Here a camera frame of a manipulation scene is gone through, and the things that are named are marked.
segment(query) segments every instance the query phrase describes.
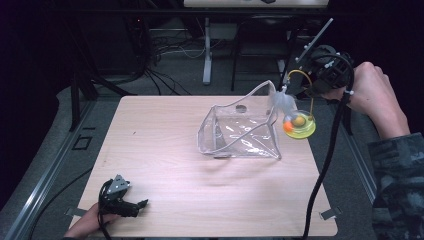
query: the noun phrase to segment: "gray carpet floor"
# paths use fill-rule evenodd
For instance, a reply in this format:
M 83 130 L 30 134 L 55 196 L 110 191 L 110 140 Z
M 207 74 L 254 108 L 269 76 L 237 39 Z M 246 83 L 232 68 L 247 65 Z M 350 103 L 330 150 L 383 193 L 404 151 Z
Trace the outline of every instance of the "gray carpet floor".
M 258 81 L 237 82 L 236 90 L 231 92 L 231 42 L 215 43 L 217 45 L 213 48 L 212 81 L 208 86 L 202 83 L 204 55 L 198 56 L 202 52 L 201 44 L 190 46 L 190 50 L 196 51 L 183 52 L 181 49 L 176 49 L 173 53 L 163 54 L 157 65 L 152 65 L 150 68 L 172 77 L 172 80 L 164 78 L 164 81 L 170 86 L 174 86 L 173 81 L 181 84 L 184 89 L 176 85 L 175 91 L 182 95 L 187 94 L 186 90 L 192 95 L 242 96 L 260 82 L 269 79 L 268 76 L 256 76 L 255 79 Z M 119 79 L 115 77 L 109 78 L 109 80 Z M 162 95 L 172 94 L 172 91 L 160 80 L 156 81 Z M 119 86 L 138 95 L 158 94 L 157 87 L 146 75 Z M 22 215 L 22 209 L 25 209 L 26 203 L 31 199 L 37 183 L 45 174 L 46 169 L 55 161 L 62 159 L 63 164 L 58 167 L 53 184 L 46 189 L 47 195 L 41 199 L 41 207 L 37 207 L 36 210 L 41 209 L 66 184 L 93 166 L 120 99 L 117 94 L 101 85 L 96 85 L 96 89 L 100 93 L 97 101 L 89 102 L 81 96 L 83 119 L 81 125 L 73 133 L 68 131 L 72 120 L 70 89 L 64 89 L 57 95 L 60 100 L 60 108 L 53 125 L 26 175 L 0 213 L 0 239 L 5 239 L 7 234 L 10 236 L 11 227 L 16 224 L 16 219 L 20 214 Z M 298 108 L 305 110 L 309 109 L 309 104 L 310 102 L 307 100 L 297 102 Z M 318 100 L 315 103 L 314 115 L 317 121 L 317 130 L 309 138 L 309 142 L 317 167 L 321 169 L 330 138 L 330 128 L 334 116 L 333 106 L 328 105 L 324 100 Z M 369 166 L 366 143 L 377 140 L 378 136 L 371 122 L 365 116 L 354 113 L 352 124 L 353 139 Z M 81 139 L 90 139 L 90 142 L 84 142 Z M 64 212 L 68 207 L 78 205 L 88 177 L 89 173 L 57 196 L 39 218 L 32 239 L 60 239 L 63 236 L 71 221 L 71 217 L 64 215 Z M 375 239 L 371 228 L 370 198 L 355 170 L 353 154 L 342 130 L 338 135 L 333 162 L 324 181 L 324 187 L 330 205 L 339 207 L 343 211 L 336 218 L 339 231 L 334 237 L 311 239 Z M 24 235 L 28 236 L 30 229 L 25 231 Z

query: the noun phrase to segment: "orange ball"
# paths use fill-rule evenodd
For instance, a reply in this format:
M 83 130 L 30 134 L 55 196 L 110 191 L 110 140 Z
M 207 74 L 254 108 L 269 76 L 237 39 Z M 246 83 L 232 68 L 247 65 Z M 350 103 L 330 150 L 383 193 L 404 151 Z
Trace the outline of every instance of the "orange ball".
M 283 130 L 285 132 L 293 132 L 293 123 L 291 121 L 287 121 L 283 124 Z

